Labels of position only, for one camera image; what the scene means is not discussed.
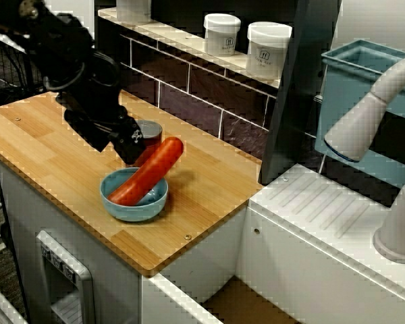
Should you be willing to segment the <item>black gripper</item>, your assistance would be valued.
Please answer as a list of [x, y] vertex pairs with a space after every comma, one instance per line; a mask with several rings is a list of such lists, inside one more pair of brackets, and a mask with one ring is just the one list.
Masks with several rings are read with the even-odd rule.
[[145, 150], [139, 125], [118, 103], [117, 97], [108, 99], [67, 91], [64, 105], [65, 121], [98, 152], [110, 141], [123, 162], [133, 165]]

